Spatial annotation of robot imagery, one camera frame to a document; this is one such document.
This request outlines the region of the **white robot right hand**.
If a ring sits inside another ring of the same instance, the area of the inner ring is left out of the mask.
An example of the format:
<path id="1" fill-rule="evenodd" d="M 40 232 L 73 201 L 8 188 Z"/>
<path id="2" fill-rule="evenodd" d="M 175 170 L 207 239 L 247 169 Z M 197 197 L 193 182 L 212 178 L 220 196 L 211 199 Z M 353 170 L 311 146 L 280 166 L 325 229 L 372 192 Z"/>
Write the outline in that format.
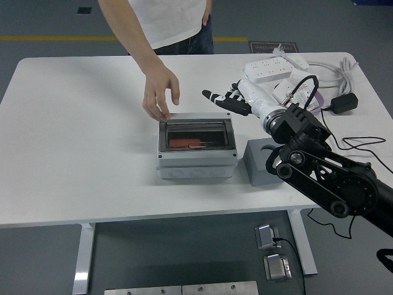
<path id="1" fill-rule="evenodd" d="M 259 119 L 266 119 L 284 110 L 269 93 L 248 79 L 233 83 L 224 95 L 209 90 L 203 90 L 202 94 L 219 107 L 243 116 L 254 114 Z"/>

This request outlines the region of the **person's left hand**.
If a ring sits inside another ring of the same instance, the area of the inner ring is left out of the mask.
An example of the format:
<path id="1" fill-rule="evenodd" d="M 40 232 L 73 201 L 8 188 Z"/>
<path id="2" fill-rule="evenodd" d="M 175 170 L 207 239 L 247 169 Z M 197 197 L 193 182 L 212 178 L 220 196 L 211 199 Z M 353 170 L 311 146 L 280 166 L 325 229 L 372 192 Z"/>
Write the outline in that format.
<path id="1" fill-rule="evenodd" d="M 212 0 L 206 0 L 206 6 L 202 18 L 202 25 L 206 26 L 208 24 L 209 16 L 212 14 Z"/>

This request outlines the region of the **person's right hand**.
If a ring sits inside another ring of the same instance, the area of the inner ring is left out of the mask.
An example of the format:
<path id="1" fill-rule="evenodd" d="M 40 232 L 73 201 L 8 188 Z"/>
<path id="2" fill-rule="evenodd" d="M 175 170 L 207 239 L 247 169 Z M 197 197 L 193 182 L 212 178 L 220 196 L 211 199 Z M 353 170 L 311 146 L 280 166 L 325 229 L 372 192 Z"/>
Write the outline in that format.
<path id="1" fill-rule="evenodd" d="M 170 90 L 173 104 L 178 105 L 180 88 L 177 77 L 165 65 L 149 68 L 145 76 L 146 84 L 142 102 L 144 110 L 151 118 L 157 121 L 169 119 L 171 113 L 166 102 L 166 90 Z"/>

